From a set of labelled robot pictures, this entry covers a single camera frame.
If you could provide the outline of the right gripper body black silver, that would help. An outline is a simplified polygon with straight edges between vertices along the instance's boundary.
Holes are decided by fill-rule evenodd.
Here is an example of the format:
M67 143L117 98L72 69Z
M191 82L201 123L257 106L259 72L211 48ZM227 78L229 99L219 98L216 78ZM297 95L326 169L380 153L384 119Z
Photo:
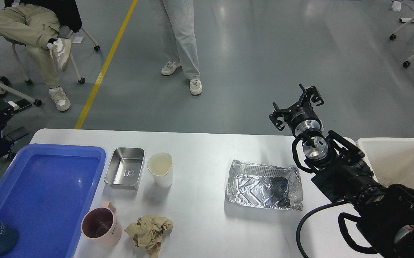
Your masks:
M320 132L323 131L323 123L315 114L312 107L299 107L292 110L289 114L289 121L287 124L294 137L297 137L299 134L309 129L315 129Z

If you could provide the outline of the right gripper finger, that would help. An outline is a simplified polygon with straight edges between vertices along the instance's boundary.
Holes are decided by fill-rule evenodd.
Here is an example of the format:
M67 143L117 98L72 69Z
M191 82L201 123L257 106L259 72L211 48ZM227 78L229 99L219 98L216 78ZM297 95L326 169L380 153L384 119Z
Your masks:
M300 89L303 91L299 100L296 102L295 110L306 110L314 111L315 106L321 106L324 104L324 100L320 95L320 92L315 85L305 88L301 83L299 84Z
M269 115L269 119L273 123L274 127L277 128L279 131L282 131L288 124L288 116L290 113L290 109L281 109L277 105L276 102L272 103L274 110Z

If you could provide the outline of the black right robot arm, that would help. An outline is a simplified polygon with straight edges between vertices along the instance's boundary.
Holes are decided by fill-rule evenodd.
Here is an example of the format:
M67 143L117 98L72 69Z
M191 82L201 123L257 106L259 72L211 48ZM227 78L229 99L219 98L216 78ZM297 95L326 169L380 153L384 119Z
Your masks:
M296 243L302 256L307 257L300 240L304 222L316 212L352 204L358 216L342 212L337 219L340 233L352 250L384 258L414 258L414 189L399 183L381 185L373 178L359 147L333 130L325 137L323 123L312 106L322 105L323 98L315 86L300 84L300 88L302 95L290 107L281 109L273 103L269 119L280 131L286 126L291 129L296 166L314 174L312 183L330 201L299 222Z

